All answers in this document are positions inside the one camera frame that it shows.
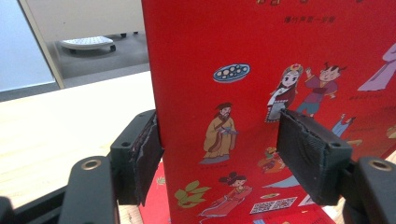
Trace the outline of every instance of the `cartoon figure with crown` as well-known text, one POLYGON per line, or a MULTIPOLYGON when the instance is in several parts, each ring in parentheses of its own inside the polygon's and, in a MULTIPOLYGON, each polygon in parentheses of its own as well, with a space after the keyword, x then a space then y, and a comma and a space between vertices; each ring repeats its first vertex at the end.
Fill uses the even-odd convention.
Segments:
POLYGON ((297 82, 303 73, 303 67, 295 63, 286 68, 276 90, 271 93, 268 101, 268 112, 265 122, 276 122, 280 119, 279 111, 288 108, 293 103, 297 93, 297 82))

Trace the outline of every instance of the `floor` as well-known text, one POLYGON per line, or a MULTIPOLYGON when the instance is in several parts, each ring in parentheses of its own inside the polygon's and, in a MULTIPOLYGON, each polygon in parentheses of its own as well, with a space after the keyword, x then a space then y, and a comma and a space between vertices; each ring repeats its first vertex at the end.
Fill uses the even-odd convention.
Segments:
MULTIPOLYGON (((116 77, 129 76, 149 70, 149 56, 146 33, 128 33, 121 35, 107 35, 114 41, 115 51, 110 48, 78 50, 71 53, 56 44, 60 54, 61 72, 66 88, 73 88, 93 82, 108 80, 116 77)), ((50 91, 58 91, 54 83, 23 88, 13 91, 0 92, 0 102, 19 99, 50 91)))

